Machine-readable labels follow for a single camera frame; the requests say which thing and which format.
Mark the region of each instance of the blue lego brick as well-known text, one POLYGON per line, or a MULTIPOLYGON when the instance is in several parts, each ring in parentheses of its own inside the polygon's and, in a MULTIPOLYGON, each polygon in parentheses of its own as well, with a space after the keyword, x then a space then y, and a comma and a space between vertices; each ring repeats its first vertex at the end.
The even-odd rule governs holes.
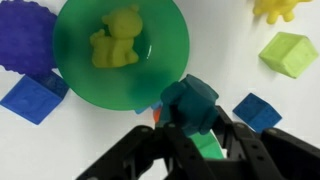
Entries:
POLYGON ((29 76, 24 76, 0 101, 0 104, 38 125, 60 104, 68 91, 68 86, 64 84, 62 78, 54 78, 56 81, 39 83, 29 76), (60 90, 51 91, 54 87, 60 90))
POLYGON ((65 81, 52 71, 48 74, 29 75, 29 77, 42 86, 46 87, 62 99, 68 92, 69 87, 65 83, 65 81))
POLYGON ((250 93, 233 112, 256 132, 276 125, 281 115, 267 102, 250 93))
MULTIPOLYGON (((158 109, 158 108, 161 107, 161 106, 162 106, 162 102, 161 102, 161 101, 158 101, 158 102, 152 104, 150 107, 151 107, 152 110, 156 110, 156 109, 158 109)), ((141 114, 141 113, 143 113, 145 110, 147 110, 148 108, 149 108, 149 107, 144 107, 144 108, 136 109, 136 110, 134 110, 134 111, 136 112, 136 114, 141 114)))
POLYGON ((136 110, 134 110, 134 112, 136 112, 136 114, 141 114, 141 113, 143 113, 146 109, 148 109, 148 107, 136 109, 136 110))

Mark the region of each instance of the yellow toy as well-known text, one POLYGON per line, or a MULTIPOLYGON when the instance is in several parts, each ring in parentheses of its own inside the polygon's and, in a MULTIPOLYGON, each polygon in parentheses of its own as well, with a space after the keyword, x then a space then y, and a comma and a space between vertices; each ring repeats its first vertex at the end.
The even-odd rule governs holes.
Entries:
POLYGON ((289 22, 294 19, 293 8, 299 2, 310 2, 311 0, 256 0, 253 13, 261 15, 268 13, 268 24, 274 24, 278 16, 281 15, 284 21, 289 22))
POLYGON ((139 56, 132 49, 134 37, 141 33, 143 26, 138 11, 139 7, 133 5, 102 17, 111 36, 106 36, 104 29, 91 35, 90 43, 94 48, 92 62, 95 67, 122 67, 138 62, 139 56))

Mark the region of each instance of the white table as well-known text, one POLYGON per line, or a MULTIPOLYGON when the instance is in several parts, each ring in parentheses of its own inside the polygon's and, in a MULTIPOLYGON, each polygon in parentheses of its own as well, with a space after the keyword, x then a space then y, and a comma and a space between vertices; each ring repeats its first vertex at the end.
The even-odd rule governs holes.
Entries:
MULTIPOLYGON (((37 0, 58 13, 65 0, 37 0)), ((305 34, 320 51, 320 1, 301 3, 291 23, 270 26, 265 16, 253 18, 253 0, 175 0, 188 24, 191 51, 185 74, 210 84, 234 120, 232 109, 253 92, 282 116, 277 124, 320 148, 320 60, 294 80, 271 71, 258 53, 279 31, 305 34)), ((20 75, 0 68, 0 98, 20 75)), ((74 92, 42 122, 32 125, 0 107, 0 179, 72 180, 136 125, 153 126, 151 111, 142 115, 93 106, 74 92)), ((153 168, 144 179, 161 179, 153 168)))

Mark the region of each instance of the toy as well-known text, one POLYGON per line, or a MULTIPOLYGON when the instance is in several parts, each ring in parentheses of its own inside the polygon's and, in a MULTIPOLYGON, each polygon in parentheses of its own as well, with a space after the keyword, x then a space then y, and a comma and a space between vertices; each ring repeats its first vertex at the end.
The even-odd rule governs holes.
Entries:
POLYGON ((196 133, 192 135, 190 139, 203 158, 224 159, 219 142, 211 133, 205 135, 196 133))
POLYGON ((311 0, 256 0, 253 9, 254 15, 268 13, 268 24, 274 24, 278 16, 289 22, 294 19, 293 8, 299 2, 310 2, 311 0))
POLYGON ((274 71, 297 78, 318 53, 306 36, 279 32, 259 57, 274 71))
POLYGON ((273 127, 282 118, 270 104, 252 93, 233 112, 258 133, 273 127))
POLYGON ((53 72, 25 75, 0 104, 38 125, 60 104, 68 89, 62 78, 53 72))
POLYGON ((55 68, 52 34, 57 16, 35 2, 0 3, 0 65, 20 74, 55 68))
POLYGON ((162 90, 181 78, 189 57, 186 22, 172 0, 66 1, 53 39, 57 66, 70 88, 85 101, 111 110, 133 111, 158 101, 162 90), (132 4, 139 5, 143 20, 133 46, 139 62, 95 68, 89 37, 104 27, 108 35, 100 17, 132 4))
POLYGON ((187 136, 206 134, 218 117, 215 102, 219 95, 200 79, 187 75, 161 94, 163 107, 159 125, 174 120, 187 136))
POLYGON ((160 120, 161 110, 162 110, 162 107, 159 107, 159 108, 153 110, 153 120, 155 123, 158 123, 160 120))
POLYGON ((95 67, 122 67, 138 62, 139 56, 132 49, 134 37, 142 31, 142 19, 138 10, 139 7, 133 5, 103 16, 102 21, 108 25, 111 36, 106 36, 105 30, 100 29, 90 37, 94 48, 92 62, 95 67))
MULTIPOLYGON (((156 103, 152 104, 150 107, 152 110, 156 110, 156 109, 160 108, 161 106, 162 106, 162 102, 157 101, 156 103)), ((144 108, 136 109, 134 111, 136 112, 136 114, 141 114, 147 109, 148 109, 148 107, 144 107, 144 108)))

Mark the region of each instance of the green toy block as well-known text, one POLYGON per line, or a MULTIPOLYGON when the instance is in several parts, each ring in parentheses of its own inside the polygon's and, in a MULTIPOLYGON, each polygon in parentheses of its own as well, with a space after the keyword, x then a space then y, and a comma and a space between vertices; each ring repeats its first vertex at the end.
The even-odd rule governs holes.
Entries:
POLYGON ((191 140, 200 151, 203 158, 223 159, 221 147, 217 139, 211 134, 207 133, 201 135, 196 133, 192 135, 191 140))
POLYGON ((259 57, 272 70, 297 78, 318 55, 306 36, 279 32, 259 57))

